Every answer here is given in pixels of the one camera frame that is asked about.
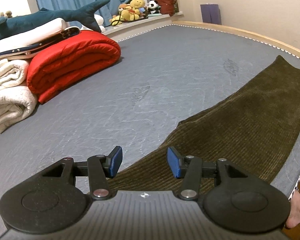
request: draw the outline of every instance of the mattress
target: mattress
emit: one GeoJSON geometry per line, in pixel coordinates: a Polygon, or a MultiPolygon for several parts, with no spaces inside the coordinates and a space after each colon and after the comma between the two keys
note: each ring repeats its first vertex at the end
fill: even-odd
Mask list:
{"type": "MultiPolygon", "coordinates": [[[[0,197],[59,159],[123,148],[121,169],[156,149],[177,123],[236,92],[282,55],[248,38],[169,25],[120,41],[119,62],[39,105],[0,135],[0,197]]],[[[272,185],[287,197],[300,178],[300,134],[272,185]]],[[[89,191],[88,179],[77,187],[89,191]]],[[[0,234],[5,227],[0,218],[0,234]]]]}

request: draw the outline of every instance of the brown corduroy fabric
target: brown corduroy fabric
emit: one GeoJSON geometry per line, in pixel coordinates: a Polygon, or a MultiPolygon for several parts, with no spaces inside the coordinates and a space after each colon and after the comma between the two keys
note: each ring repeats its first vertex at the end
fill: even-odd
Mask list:
{"type": "MultiPolygon", "coordinates": [[[[122,172],[109,185],[115,190],[176,190],[167,164],[167,147],[203,161],[226,158],[270,183],[287,160],[300,132],[300,70],[283,57],[237,92],[181,121],[158,149],[122,172]]],[[[201,192],[213,187],[202,179],[201,192]]]]}

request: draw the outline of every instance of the shark tail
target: shark tail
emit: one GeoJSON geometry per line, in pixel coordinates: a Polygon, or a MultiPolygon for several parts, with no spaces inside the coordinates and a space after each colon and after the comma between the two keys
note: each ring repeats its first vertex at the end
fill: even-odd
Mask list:
{"type": "Polygon", "coordinates": [[[109,2],[110,0],[97,0],[95,2],[87,4],[75,11],[74,19],[76,19],[76,21],[80,22],[85,27],[95,32],[101,33],[100,27],[94,17],[94,14],[109,2]]]}

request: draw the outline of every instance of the panda plush toy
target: panda plush toy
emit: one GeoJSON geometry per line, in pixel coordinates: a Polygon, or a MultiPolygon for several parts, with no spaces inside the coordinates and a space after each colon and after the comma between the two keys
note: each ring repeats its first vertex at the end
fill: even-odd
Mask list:
{"type": "Polygon", "coordinates": [[[160,13],[160,8],[158,2],[156,0],[151,0],[148,5],[148,12],[150,14],[160,13]]]}

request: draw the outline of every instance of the shark plush toy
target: shark plush toy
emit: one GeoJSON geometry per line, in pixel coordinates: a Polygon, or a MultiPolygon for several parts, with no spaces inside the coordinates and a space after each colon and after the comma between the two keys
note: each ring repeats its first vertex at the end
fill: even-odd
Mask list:
{"type": "Polygon", "coordinates": [[[4,16],[0,17],[0,40],[33,30],[57,18],[62,18],[66,22],[78,21],[85,27],[101,33],[94,13],[108,2],[110,0],[95,1],[78,10],[53,11],[42,8],[38,12],[29,15],[17,16],[10,19],[4,16]]]}

